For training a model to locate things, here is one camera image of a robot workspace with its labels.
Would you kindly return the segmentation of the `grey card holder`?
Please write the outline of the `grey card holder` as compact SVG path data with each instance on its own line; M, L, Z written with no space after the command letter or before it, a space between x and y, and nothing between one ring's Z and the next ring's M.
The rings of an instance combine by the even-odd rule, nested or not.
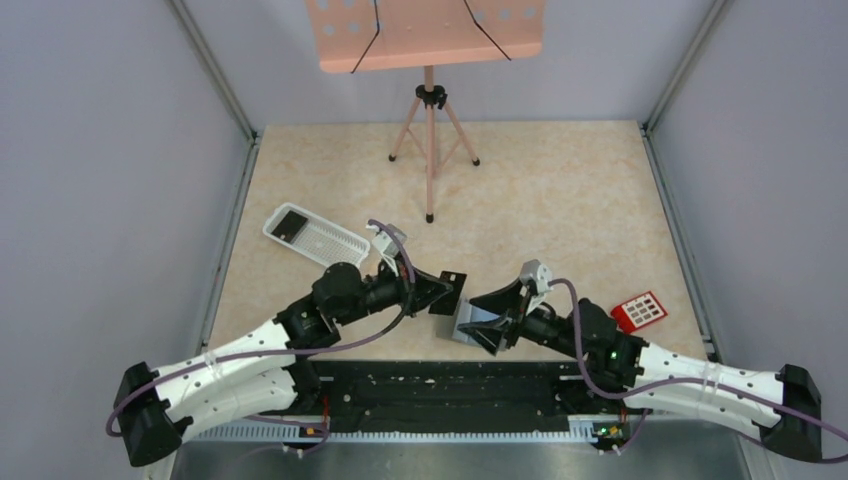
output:
M491 322L498 318L499 316L497 314L473 306L469 299L463 296L460 298L456 311L450 319L445 317L437 321L435 335L441 340L450 340L464 345L483 348L469 334L461 332L459 327L471 323Z

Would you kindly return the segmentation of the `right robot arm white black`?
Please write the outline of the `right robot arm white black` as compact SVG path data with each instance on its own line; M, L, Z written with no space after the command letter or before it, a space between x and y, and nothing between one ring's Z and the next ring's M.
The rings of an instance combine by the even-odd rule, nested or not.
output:
M715 423L784 457L823 461L821 394L809 371L745 370L689 357L620 330L599 305L574 296L567 316L516 280L461 308L456 329L492 355L525 339L571 357L587 388L628 409Z

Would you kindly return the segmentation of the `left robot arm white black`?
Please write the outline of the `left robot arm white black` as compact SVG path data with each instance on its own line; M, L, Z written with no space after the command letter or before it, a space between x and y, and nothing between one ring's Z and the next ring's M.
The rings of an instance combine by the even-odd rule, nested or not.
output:
M307 415L321 402L311 357L346 350L341 327L398 307L381 338L455 291L449 278L380 262L374 275L350 263L327 267L307 295L247 334L202 355L127 368L107 418L133 467L151 465L196 435L266 413Z

